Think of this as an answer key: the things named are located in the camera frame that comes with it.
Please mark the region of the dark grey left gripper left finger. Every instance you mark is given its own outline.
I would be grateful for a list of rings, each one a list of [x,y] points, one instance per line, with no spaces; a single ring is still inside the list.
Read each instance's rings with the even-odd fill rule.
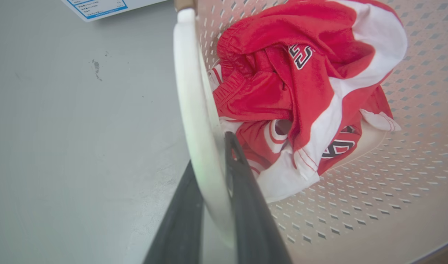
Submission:
[[[203,197],[189,162],[143,263],[199,264],[203,206]]]

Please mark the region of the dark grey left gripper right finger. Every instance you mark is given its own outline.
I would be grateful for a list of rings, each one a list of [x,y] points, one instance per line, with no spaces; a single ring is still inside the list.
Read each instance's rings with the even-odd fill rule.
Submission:
[[[238,264],[291,264],[269,207],[236,135],[225,133],[226,184]]]

